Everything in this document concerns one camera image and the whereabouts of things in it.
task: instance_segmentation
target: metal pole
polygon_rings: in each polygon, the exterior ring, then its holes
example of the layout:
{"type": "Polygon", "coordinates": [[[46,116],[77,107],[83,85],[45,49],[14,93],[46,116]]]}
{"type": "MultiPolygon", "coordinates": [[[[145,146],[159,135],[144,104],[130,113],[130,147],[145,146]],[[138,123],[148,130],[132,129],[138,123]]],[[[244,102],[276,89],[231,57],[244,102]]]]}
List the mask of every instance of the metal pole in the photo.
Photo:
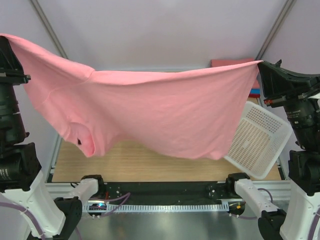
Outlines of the metal pole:
{"type": "Polygon", "coordinates": [[[35,10],[37,16],[39,17],[40,21],[42,22],[45,30],[47,31],[47,33],[49,34],[54,46],[56,47],[57,51],[59,52],[59,54],[61,55],[61,57],[65,58],[65,59],[69,59],[66,51],[64,50],[64,48],[62,47],[54,29],[52,28],[47,16],[45,15],[42,7],[40,6],[38,0],[29,0],[29,2],[31,3],[33,9],[35,10]]]}
{"type": "Polygon", "coordinates": [[[276,18],[268,36],[266,37],[258,55],[256,56],[256,60],[260,60],[262,56],[265,54],[267,48],[272,43],[274,38],[276,37],[279,29],[281,28],[282,24],[284,23],[285,19],[287,18],[288,14],[290,13],[292,7],[296,3],[297,0],[287,0],[280,11],[278,17],[276,18]]]}

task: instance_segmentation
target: white slotted strip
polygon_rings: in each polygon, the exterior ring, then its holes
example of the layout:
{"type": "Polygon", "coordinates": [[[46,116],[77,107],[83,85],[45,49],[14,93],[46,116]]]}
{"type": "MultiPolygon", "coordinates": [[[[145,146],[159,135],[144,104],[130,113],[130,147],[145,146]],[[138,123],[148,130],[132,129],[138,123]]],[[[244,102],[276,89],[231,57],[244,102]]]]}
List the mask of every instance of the white slotted strip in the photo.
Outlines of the white slotted strip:
{"type": "MultiPolygon", "coordinates": [[[[107,210],[90,210],[90,203],[83,206],[83,213],[104,213],[115,209],[117,205],[107,204],[107,210]]],[[[227,202],[211,205],[122,205],[115,213],[184,213],[184,212],[227,212],[227,202]]]]}

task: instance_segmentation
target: wooden table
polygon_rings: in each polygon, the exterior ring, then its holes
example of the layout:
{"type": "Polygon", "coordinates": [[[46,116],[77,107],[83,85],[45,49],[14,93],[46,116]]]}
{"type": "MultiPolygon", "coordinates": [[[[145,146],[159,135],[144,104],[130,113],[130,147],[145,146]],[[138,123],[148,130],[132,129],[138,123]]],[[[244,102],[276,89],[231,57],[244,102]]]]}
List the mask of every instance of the wooden table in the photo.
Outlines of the wooden table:
{"type": "MultiPolygon", "coordinates": [[[[248,100],[257,103],[254,98],[248,100]]],[[[52,181],[79,182],[92,174],[102,175],[105,182],[224,181],[238,172],[225,159],[164,156],[134,141],[119,142],[103,157],[86,158],[75,145],[62,141],[52,181]]],[[[281,180],[276,165],[264,180],[281,180]]]]}

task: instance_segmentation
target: white plastic basket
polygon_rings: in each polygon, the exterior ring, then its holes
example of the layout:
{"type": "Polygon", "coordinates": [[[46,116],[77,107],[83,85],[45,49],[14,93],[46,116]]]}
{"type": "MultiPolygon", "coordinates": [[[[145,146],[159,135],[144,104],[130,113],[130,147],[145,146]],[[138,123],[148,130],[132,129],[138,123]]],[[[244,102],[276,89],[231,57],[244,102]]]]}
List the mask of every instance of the white plastic basket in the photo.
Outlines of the white plastic basket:
{"type": "Polygon", "coordinates": [[[247,101],[228,155],[224,158],[248,175],[264,179],[292,131],[288,122],[247,101]]]}

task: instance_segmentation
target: folded cloth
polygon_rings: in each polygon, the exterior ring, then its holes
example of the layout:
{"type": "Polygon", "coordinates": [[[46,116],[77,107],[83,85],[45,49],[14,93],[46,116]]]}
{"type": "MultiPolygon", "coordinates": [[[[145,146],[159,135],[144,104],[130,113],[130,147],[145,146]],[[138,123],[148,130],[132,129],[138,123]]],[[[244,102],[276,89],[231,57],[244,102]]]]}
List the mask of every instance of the folded cloth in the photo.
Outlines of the folded cloth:
{"type": "MultiPolygon", "coordinates": [[[[254,59],[253,58],[244,58],[244,59],[238,59],[238,60],[234,60],[234,59],[212,59],[210,61],[210,66],[212,68],[215,67],[222,67],[222,66],[228,66],[228,65],[235,65],[235,64],[243,64],[243,63],[248,63],[248,62],[252,62],[254,59]]],[[[260,89],[260,85],[257,79],[255,79],[253,85],[252,85],[253,89],[260,89]]]]}
{"type": "Polygon", "coordinates": [[[31,76],[24,88],[33,106],[87,157],[131,139],[168,156],[222,158],[261,62],[178,73],[95,71],[2,35],[31,76]]]}

